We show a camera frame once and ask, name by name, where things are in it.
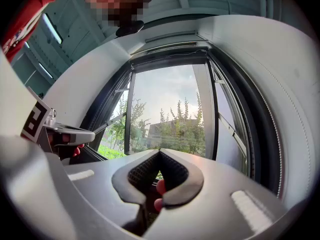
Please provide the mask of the ceiling light panel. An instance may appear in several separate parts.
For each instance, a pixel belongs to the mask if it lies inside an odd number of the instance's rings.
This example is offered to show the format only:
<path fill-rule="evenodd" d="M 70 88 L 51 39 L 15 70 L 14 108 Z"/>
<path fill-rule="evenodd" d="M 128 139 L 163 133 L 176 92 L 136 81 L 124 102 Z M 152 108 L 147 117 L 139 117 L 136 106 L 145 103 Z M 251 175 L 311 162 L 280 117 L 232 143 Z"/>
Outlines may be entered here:
<path fill-rule="evenodd" d="M 50 17 L 48 16 L 47 13 L 44 13 L 42 15 L 43 21 L 46 25 L 46 27 L 48 28 L 48 30 L 50 31 L 51 35 L 54 37 L 54 39 L 57 41 L 57 43 L 59 45 L 62 44 L 63 42 L 63 38 L 60 35 L 60 33 L 57 30 L 57 27 L 53 24 L 53 22 L 51 21 Z"/>
<path fill-rule="evenodd" d="M 53 76 L 45 69 L 45 67 L 39 62 L 38 65 L 40 66 L 40 68 L 46 73 L 46 75 L 51 78 L 54 79 Z"/>

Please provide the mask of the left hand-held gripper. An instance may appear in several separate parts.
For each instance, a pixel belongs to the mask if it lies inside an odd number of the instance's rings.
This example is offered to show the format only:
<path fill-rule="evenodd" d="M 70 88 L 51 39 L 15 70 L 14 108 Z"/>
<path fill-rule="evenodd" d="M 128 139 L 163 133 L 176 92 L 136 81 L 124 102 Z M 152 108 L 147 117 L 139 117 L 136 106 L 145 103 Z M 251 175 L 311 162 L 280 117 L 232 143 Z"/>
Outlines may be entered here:
<path fill-rule="evenodd" d="M 47 133 L 53 135 L 51 142 L 53 145 L 81 145 L 95 139 L 96 135 L 93 131 L 56 123 L 56 110 L 43 102 L 30 86 L 27 89 L 36 99 L 36 103 L 21 132 L 26 138 L 37 143 L 44 126 Z"/>

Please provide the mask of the black window frame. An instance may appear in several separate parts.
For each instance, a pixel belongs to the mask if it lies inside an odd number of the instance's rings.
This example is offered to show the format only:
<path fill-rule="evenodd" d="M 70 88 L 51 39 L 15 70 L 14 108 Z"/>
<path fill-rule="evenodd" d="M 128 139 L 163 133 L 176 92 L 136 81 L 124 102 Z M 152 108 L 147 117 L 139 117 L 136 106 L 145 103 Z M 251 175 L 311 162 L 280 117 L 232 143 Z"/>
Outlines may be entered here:
<path fill-rule="evenodd" d="M 134 56 L 105 84 L 81 126 L 94 131 L 110 120 L 122 95 L 126 116 L 133 99 L 147 103 L 146 112 L 175 110 L 178 101 L 201 99 L 205 156 L 228 164 L 279 196 L 282 184 L 281 145 L 267 104 L 252 81 L 226 56 L 203 47 Z M 129 152 L 130 119 L 126 119 L 124 151 Z M 102 134 L 81 150 L 98 154 Z"/>

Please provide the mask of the person's left hand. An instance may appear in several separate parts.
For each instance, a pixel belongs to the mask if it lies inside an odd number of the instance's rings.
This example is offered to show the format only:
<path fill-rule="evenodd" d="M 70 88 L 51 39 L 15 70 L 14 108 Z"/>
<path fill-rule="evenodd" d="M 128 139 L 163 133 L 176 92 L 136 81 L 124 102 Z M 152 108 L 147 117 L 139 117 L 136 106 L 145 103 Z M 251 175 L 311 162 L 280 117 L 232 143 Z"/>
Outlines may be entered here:
<path fill-rule="evenodd" d="M 67 144 L 70 142 L 70 139 L 71 139 L 71 135 L 70 134 L 63 134 L 62 135 L 62 141 Z M 73 149 L 73 152 L 72 152 L 72 155 L 70 155 L 71 157 L 76 157 L 78 156 L 80 153 L 81 153 L 81 149 L 85 146 L 85 144 L 80 144 L 78 145 L 77 147 L 75 147 Z"/>

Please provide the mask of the grey building outside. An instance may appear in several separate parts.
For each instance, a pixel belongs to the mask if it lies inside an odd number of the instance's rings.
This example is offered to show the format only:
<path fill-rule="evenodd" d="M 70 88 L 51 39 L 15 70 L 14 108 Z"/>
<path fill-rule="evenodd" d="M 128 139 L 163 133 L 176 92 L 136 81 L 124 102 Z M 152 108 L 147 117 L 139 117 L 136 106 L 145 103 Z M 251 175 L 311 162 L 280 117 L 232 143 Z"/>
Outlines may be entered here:
<path fill-rule="evenodd" d="M 196 119 L 175 119 L 152 124 L 147 135 L 147 146 L 200 154 L 205 150 L 204 126 Z"/>

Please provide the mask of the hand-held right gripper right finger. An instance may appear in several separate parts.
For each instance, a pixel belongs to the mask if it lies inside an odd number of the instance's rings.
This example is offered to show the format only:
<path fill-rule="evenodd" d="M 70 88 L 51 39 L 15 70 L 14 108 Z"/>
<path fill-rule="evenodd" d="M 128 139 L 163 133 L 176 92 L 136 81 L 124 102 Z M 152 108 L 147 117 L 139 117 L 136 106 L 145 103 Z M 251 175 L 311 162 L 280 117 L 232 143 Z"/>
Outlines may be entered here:
<path fill-rule="evenodd" d="M 172 149 L 169 153 L 197 166 L 204 183 L 189 203 L 163 208 L 144 239 L 244 240 L 257 237 L 287 212 L 272 192 L 233 167 Z"/>

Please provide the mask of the trees outside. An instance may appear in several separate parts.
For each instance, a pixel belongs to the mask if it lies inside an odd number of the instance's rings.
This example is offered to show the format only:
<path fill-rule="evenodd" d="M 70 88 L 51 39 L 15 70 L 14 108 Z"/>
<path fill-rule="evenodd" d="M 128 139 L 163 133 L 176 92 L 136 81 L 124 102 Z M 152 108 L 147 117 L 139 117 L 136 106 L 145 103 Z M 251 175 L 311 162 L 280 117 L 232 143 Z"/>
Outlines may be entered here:
<path fill-rule="evenodd" d="M 126 120 L 130 119 L 130 153 L 165 148 L 205 157 L 202 102 L 198 92 L 195 96 L 196 104 L 178 100 L 176 109 L 166 112 L 160 108 L 157 116 L 146 112 L 146 102 L 134 98 L 130 116 L 126 116 L 128 98 L 122 95 L 111 116 L 111 125 L 102 131 L 98 154 L 109 160 L 125 156 Z"/>

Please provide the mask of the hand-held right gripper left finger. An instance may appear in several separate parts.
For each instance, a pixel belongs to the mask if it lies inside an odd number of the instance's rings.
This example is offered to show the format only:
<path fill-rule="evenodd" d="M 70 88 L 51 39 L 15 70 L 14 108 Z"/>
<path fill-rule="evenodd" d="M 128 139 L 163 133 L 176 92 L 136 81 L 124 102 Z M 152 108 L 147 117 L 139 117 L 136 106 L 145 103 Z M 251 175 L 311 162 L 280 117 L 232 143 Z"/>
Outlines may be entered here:
<path fill-rule="evenodd" d="M 100 162 L 63 165 L 46 153 L 44 234 L 50 240 L 161 240 L 160 223 L 148 224 L 145 195 L 128 178 L 157 151 Z"/>

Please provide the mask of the person's red shirt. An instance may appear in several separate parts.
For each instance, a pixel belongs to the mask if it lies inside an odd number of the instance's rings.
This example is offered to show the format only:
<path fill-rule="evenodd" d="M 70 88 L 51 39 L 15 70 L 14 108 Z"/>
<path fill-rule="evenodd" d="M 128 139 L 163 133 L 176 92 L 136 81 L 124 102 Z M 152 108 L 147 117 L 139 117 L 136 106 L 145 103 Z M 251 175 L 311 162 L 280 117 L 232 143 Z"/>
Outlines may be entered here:
<path fill-rule="evenodd" d="M 10 21 L 1 40 L 2 52 L 11 62 L 36 29 L 42 12 L 55 0 L 26 0 Z"/>

